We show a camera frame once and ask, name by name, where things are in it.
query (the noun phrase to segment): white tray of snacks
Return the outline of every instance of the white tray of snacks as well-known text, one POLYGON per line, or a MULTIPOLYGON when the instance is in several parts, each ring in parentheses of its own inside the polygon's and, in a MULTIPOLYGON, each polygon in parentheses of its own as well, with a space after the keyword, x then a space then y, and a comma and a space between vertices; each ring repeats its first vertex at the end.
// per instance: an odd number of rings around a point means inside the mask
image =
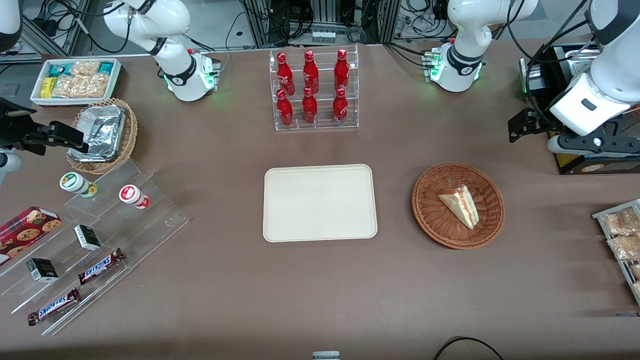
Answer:
POLYGON ((31 92, 40 106, 87 105, 111 98, 122 68, 114 58, 47 60, 31 92))

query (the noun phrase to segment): snickers bar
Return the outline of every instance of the snickers bar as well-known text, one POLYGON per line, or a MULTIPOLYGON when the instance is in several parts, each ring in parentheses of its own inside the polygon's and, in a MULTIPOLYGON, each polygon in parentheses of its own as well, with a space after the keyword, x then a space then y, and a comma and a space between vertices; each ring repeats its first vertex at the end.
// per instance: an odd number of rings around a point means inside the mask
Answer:
POLYGON ((92 277, 96 277, 100 275, 103 271, 110 268, 113 264, 117 263, 121 259, 124 258, 124 254, 120 248, 117 248, 114 252, 110 253, 109 256, 100 260, 96 265, 91 266, 87 271, 78 275, 78 279, 80 279, 80 285, 86 284, 92 277))
POLYGON ((29 326, 34 326, 44 320, 47 316, 59 311, 73 302, 80 302, 80 293, 76 288, 73 288, 70 293, 47 305, 47 307, 41 308, 40 311, 35 311, 34 313, 29 314, 29 317, 27 318, 29 326))

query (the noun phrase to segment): brown tablecloth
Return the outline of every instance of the brown tablecloth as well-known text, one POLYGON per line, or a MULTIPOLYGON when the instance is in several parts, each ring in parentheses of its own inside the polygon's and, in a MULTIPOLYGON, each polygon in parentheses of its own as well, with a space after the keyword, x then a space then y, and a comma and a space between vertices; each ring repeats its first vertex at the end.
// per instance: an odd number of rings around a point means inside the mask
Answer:
MULTIPOLYGON (((133 158, 191 221, 58 335, 0 306, 0 357, 293 360, 335 349, 344 360, 430 359, 468 335, 510 359, 638 358, 640 320, 614 317, 637 306, 590 216, 640 197, 637 176, 559 176, 544 135, 509 143, 506 122, 525 106, 511 42, 492 44, 461 94, 382 46, 359 50, 361 125, 334 133, 276 133, 268 51, 233 53, 220 90, 197 102, 167 91, 151 57, 121 58, 118 96, 140 124, 133 158), (477 167, 502 191, 506 224, 484 248, 447 249, 413 218, 416 178, 445 161, 477 167), (352 163, 373 169, 374 238, 262 238, 268 169, 352 163)), ((77 112, 34 118, 70 123, 77 112)), ((65 151, 47 152, 23 154, 6 176, 0 221, 70 198, 58 188, 65 151)), ((312 215, 291 221, 302 216, 312 215)), ((452 348, 449 359, 489 358, 452 348)))

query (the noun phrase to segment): wicker basket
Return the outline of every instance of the wicker basket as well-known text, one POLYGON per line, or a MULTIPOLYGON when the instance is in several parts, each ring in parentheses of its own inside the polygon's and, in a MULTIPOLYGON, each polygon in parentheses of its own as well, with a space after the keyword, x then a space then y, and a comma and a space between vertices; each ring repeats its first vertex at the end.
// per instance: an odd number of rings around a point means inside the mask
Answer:
POLYGON ((493 240, 504 223, 504 201, 496 185, 474 167, 442 163, 425 171, 413 187, 413 214, 425 233, 454 249, 474 249, 493 240), (438 198, 438 194, 466 185, 474 199, 479 222, 467 228, 438 198))
MULTIPOLYGON (((79 161, 75 161, 67 155, 67 161, 71 164, 71 166, 82 172, 89 172, 95 175, 102 175, 105 172, 109 171, 111 168, 115 167, 121 161, 128 159, 131 157, 131 153, 133 152, 133 148, 136 145, 136 135, 138 135, 138 120, 136 119, 136 114, 131 111, 129 105, 126 102, 120 99, 109 99, 107 101, 96 102, 90 106, 107 106, 107 105, 118 105, 124 108, 127 112, 127 117, 125 119, 124 129, 122 129, 122 140, 120 141, 120 148, 118 150, 118 157, 116 160, 110 163, 81 163, 79 161)), ((80 114, 76 116, 76 120, 74 121, 73 127, 76 127, 78 124, 78 119, 80 118, 80 114)))

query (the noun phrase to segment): red bottle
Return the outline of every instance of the red bottle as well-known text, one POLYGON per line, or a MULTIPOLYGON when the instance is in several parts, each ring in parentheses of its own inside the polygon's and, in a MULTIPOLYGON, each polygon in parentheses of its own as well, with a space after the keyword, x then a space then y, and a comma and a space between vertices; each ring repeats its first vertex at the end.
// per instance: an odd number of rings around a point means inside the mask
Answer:
POLYGON ((338 61, 333 68, 333 76, 335 81, 333 87, 337 91, 341 86, 347 88, 349 85, 349 63, 347 62, 347 51, 345 49, 338 50, 338 61))
POLYGON ((293 85, 293 71, 287 63, 287 56, 284 53, 278 53, 278 82, 280 88, 283 88, 287 95, 293 96, 296 93, 296 86, 293 85))
POLYGON ((314 94, 320 91, 320 76, 318 74, 318 65, 314 60, 314 52, 305 51, 305 67, 302 69, 305 77, 305 86, 309 86, 314 94))
POLYGON ((335 91, 333 100, 333 123, 342 126, 347 122, 347 99, 344 97, 344 88, 340 87, 335 91))
POLYGON ((292 127, 293 126, 293 107, 291 107, 291 102, 287 99, 287 94, 282 89, 278 89, 276 93, 278 96, 278 102, 276 102, 276 107, 278 108, 278 116, 280 116, 280 121, 282 122, 282 126, 284 127, 292 127))
POLYGON ((314 97, 313 90, 311 90, 309 86, 305 87, 305 98, 302 100, 302 108, 305 110, 305 121, 307 124, 315 124, 318 118, 318 102, 314 97))

